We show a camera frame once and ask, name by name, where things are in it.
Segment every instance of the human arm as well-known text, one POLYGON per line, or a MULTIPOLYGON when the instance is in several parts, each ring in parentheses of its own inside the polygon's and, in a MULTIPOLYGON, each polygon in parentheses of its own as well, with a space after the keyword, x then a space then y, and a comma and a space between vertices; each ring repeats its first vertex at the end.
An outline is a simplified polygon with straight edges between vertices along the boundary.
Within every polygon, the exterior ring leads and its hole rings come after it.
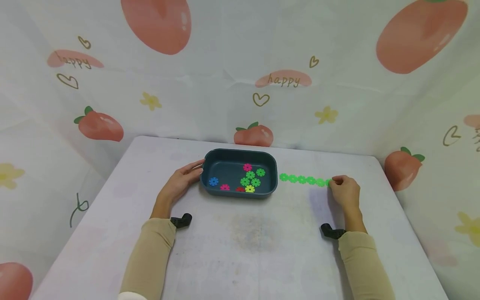
POLYGON ((199 180, 203 162, 202 159, 176 170, 158 193, 150 219, 142 226, 128 260, 118 300, 160 299, 176 232, 170 222, 171 209, 199 180))
POLYGON ((338 239, 348 281, 355 300, 394 300, 388 275, 380 261, 375 241, 368 235, 360 211, 360 186, 348 176, 335 176, 329 183, 342 206, 347 231, 338 239))

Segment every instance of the beige sleeve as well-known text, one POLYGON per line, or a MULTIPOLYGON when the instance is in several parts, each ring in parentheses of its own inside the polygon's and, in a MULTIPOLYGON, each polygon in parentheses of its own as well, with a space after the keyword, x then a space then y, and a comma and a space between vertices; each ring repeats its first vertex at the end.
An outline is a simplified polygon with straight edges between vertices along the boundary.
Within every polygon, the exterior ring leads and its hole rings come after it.
POLYGON ((153 218, 145 222, 128 260, 120 296, 138 294, 146 300, 160 299, 175 232, 169 219, 153 218))
POLYGON ((338 248, 355 300, 395 300, 392 285, 370 235, 347 232, 338 239, 338 248))

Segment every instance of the yellow flower print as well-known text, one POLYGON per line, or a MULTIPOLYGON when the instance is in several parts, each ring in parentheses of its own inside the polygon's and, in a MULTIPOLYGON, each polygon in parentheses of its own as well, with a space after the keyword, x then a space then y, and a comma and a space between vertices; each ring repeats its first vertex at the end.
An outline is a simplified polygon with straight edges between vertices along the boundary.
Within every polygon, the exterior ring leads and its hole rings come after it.
POLYGON ((320 120, 318 121, 319 124, 323 124, 325 121, 329 123, 334 123, 335 118, 338 116, 338 111, 331 110, 330 106, 325 106, 323 111, 315 112, 315 116, 317 118, 320 118, 320 120))
POLYGON ((12 164, 0 164, 0 187, 13 190, 17 184, 13 181, 25 174, 22 169, 15 169, 12 164))
POLYGON ((143 105, 148 105, 151 111, 154 111, 155 108, 161 108, 162 105, 158 102, 158 98, 156 96, 151 96, 146 92, 142 94, 144 98, 140 100, 140 103, 143 105))
POLYGON ((480 218, 475 220, 470 219, 466 213, 459 212, 458 218, 463 225, 455 226, 455 231, 463 234, 468 234, 470 241, 480 248, 480 218))

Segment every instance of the dark teal plastic tray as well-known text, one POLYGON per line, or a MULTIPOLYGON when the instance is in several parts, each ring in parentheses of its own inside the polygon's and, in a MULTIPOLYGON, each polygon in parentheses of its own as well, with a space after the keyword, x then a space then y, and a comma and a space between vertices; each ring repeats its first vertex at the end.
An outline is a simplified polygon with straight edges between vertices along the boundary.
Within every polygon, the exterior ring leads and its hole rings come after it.
POLYGON ((278 184, 276 161, 270 154, 260 151, 214 149, 207 153, 203 164, 204 171, 200 182, 205 190, 215 196, 264 199, 273 193, 278 184), (261 181, 260 186, 255 187, 255 192, 239 192, 236 189, 243 187, 240 180, 246 176, 243 169, 245 164, 252 166, 255 178, 261 181), (260 177, 256 174, 257 169, 265 170, 265 175, 260 177), (210 185, 211 178, 217 178, 218 184, 210 185), (228 185, 229 191, 220 189, 222 185, 228 185))

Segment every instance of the table surface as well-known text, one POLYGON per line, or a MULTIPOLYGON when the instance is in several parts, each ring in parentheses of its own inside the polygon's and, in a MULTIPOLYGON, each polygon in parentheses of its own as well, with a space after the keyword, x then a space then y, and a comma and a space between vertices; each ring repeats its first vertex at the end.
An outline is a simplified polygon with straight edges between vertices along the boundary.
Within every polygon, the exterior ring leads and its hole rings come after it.
MULTIPOLYGON (((158 191, 176 169, 216 148, 268 152, 279 174, 355 178, 396 298, 447 300, 374 157, 145 136, 134 139, 33 299, 116 299, 158 191)), ((163 299, 351 299, 337 241, 318 229, 343 227, 329 193, 279 181, 268 199, 248 200, 214 197, 196 184, 173 208, 193 220, 177 231, 163 299)))

